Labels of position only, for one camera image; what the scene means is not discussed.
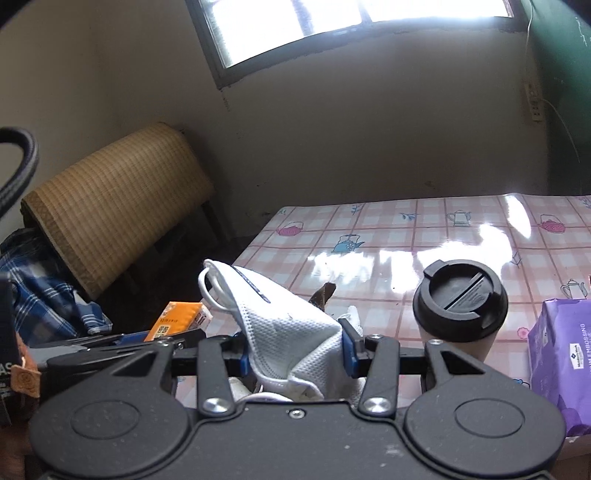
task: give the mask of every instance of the white face mask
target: white face mask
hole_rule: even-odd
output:
[[[206,260],[199,275],[203,297],[232,314],[249,343],[249,361],[265,391],[292,400],[355,402],[363,380],[347,376],[343,367],[340,324],[272,280],[242,267]],[[211,282],[215,301],[205,287]],[[359,334],[355,307],[347,313]]]

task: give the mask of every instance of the rolled mat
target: rolled mat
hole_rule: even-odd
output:
[[[212,194],[183,135],[160,123],[45,182],[23,198],[22,212],[94,300]]]

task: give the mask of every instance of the beige wall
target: beige wall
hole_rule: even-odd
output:
[[[235,233],[285,205],[545,193],[525,35],[424,30],[351,43],[216,90],[184,0],[102,0],[97,39],[124,131],[186,129]]]
[[[35,0],[0,31],[0,125],[29,129],[39,143],[32,187],[120,134],[91,30],[93,0]],[[0,149],[0,182],[20,159]],[[22,225],[19,206],[0,239]]]

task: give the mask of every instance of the electrical outlet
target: electrical outlet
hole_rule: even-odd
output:
[[[534,82],[526,80],[524,82],[525,97],[527,104],[530,106],[531,119],[534,122],[544,121],[544,108],[542,105],[541,95]]]

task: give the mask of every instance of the plaid shirt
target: plaid shirt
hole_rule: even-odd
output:
[[[38,230],[13,232],[0,254],[0,271],[12,281],[15,327],[27,345],[111,331],[100,307],[64,280],[70,273]]]

